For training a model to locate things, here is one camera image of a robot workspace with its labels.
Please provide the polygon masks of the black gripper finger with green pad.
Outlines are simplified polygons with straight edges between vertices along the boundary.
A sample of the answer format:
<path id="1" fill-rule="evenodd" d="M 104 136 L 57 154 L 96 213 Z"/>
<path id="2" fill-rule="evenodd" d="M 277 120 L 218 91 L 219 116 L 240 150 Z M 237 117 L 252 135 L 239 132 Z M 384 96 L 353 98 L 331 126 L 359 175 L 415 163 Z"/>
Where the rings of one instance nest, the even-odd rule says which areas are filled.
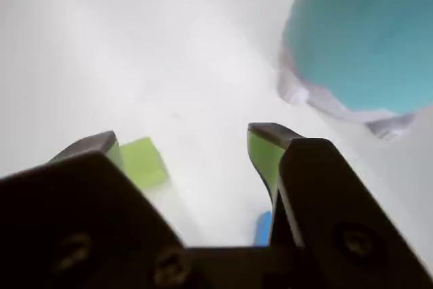
<path id="1" fill-rule="evenodd" d="M 248 155 L 273 205 L 269 242 L 288 240 L 323 288 L 431 288 L 432 277 L 327 139 L 248 125 Z"/>
<path id="2" fill-rule="evenodd" d="M 2 288 L 184 288 L 191 269 L 113 131 L 1 180 Z"/>

